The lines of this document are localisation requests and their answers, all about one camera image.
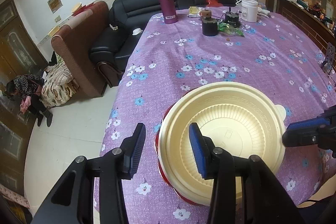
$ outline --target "brown sofa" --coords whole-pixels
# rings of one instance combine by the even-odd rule
[[[80,14],[71,17],[52,37],[51,45],[88,97],[102,96],[106,80],[89,60],[92,43],[108,25],[108,7],[99,1]]]

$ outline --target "wall socket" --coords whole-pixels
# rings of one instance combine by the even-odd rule
[[[61,20],[60,16],[58,16],[58,17],[55,18],[55,22],[59,22],[60,20]]]

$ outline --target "person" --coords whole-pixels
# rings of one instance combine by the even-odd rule
[[[40,95],[44,79],[38,75],[18,75],[7,83],[6,93],[10,96],[19,96],[22,99],[20,110],[25,113],[29,110],[37,116],[37,126],[40,126],[43,116],[47,118],[47,126],[53,121],[53,114],[40,101]]]

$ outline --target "floral tablecloth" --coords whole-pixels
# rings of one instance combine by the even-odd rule
[[[217,18],[223,9],[211,8]],[[163,114],[190,89],[216,81],[251,85],[285,107],[286,126],[336,104],[334,82],[319,66],[324,55],[296,26],[271,13],[243,28],[245,37],[205,37],[199,19],[188,18],[186,10],[178,11],[175,24],[166,25],[162,14],[150,19],[118,87],[100,153],[118,147],[138,122],[145,124],[138,172],[123,181],[130,223],[206,222],[208,207],[185,203],[162,180],[154,150]],[[335,174],[335,164],[331,151],[317,146],[287,148],[277,178],[299,204]],[[97,210],[98,184],[99,179],[94,193]]]

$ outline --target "white sticker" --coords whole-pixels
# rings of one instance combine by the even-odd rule
[[[247,8],[243,6],[241,7],[241,18],[247,20]]]
[[[166,19],[172,19],[172,18],[175,18],[176,15],[173,15],[173,16],[170,16],[170,17],[165,17]]]

